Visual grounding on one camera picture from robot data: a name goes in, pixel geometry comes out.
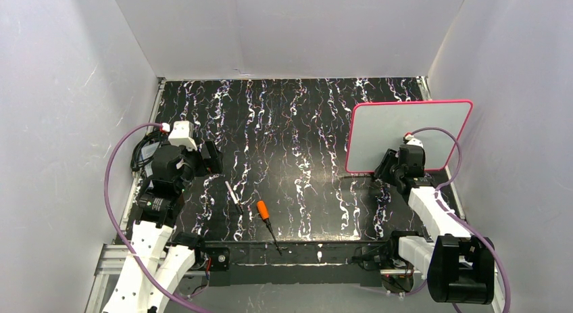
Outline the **pink framed whiteboard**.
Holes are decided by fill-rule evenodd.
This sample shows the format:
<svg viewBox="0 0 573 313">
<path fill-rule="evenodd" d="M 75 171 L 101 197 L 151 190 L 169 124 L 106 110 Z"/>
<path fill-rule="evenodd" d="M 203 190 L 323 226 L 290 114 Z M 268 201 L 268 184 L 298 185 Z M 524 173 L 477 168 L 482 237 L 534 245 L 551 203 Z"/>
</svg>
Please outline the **pink framed whiteboard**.
<svg viewBox="0 0 573 313">
<path fill-rule="evenodd" d="M 359 103 L 351 113 L 345 169 L 352 174 L 373 172 L 386 151 L 397 150 L 411 133 L 425 150 L 425 169 L 441 170 L 453 154 L 454 142 L 445 133 L 421 130 L 442 128 L 460 138 L 472 110 L 467 99 Z"/>
</svg>

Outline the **white black whiteboard marker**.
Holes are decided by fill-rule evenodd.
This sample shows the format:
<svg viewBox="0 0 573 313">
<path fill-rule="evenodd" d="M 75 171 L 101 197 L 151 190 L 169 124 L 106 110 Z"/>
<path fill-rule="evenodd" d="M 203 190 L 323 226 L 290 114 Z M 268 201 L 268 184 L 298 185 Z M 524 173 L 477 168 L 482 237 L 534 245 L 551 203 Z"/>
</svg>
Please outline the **white black whiteboard marker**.
<svg viewBox="0 0 573 313">
<path fill-rule="evenodd" d="M 227 188 L 227 190 L 228 190 L 228 192 L 229 192 L 229 195 L 230 195 L 230 197 L 231 197 L 231 200 L 232 200 L 232 202 L 233 202 L 233 204 L 234 204 L 236 210 L 238 211 L 238 213 L 239 213 L 240 215 L 243 215 L 243 209 L 242 209 L 242 207 L 241 207 L 241 205 L 240 205 L 240 203 L 239 203 L 239 199 L 238 199 L 238 197 L 236 196 L 234 190 L 232 189 L 230 183 L 229 183 L 227 180 L 226 180 L 224 183 L 225 183 L 225 185 L 226 185 L 226 188 Z"/>
</svg>

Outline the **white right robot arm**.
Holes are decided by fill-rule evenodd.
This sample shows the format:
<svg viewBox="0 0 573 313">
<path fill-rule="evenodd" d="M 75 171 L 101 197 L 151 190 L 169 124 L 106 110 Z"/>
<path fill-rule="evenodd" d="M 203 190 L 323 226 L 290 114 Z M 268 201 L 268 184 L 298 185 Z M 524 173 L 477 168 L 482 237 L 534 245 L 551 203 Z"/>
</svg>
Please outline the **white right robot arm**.
<svg viewBox="0 0 573 313">
<path fill-rule="evenodd" d="M 494 298 L 495 260 L 488 239 L 480 240 L 457 221 L 437 185 L 424 175 L 426 154 L 419 145 L 388 149 L 372 178 L 388 183 L 424 222 L 429 238 L 394 231 L 381 261 L 400 260 L 421 272 L 439 303 L 487 305 Z"/>
</svg>

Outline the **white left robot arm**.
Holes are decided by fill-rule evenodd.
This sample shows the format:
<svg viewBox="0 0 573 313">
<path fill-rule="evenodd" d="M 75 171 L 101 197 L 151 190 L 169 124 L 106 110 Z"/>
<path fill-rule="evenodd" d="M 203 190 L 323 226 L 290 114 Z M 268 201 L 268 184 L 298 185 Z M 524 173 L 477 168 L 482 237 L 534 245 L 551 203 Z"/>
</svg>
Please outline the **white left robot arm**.
<svg viewBox="0 0 573 313">
<path fill-rule="evenodd" d="M 204 312 L 175 294 L 185 272 L 201 256 L 200 238 L 174 231 L 186 185 L 222 171 L 222 154 L 213 141 L 204 142 L 200 149 L 167 143 L 155 150 L 151 175 L 137 199 L 141 215 L 125 241 L 128 254 L 103 312 L 164 312 L 170 302 Z"/>
</svg>

